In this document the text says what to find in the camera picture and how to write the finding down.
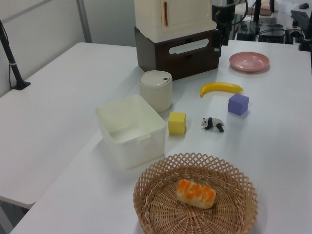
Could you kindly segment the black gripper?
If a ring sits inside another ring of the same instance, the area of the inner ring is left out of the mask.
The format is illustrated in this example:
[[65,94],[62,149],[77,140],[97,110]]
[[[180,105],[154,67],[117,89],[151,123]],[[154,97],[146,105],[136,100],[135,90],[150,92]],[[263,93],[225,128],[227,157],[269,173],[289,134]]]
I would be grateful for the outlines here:
[[230,22],[234,19],[235,4],[227,6],[212,5],[212,20],[217,24],[223,24],[221,31],[213,30],[213,49],[216,57],[221,56],[221,46],[227,46],[230,34]]

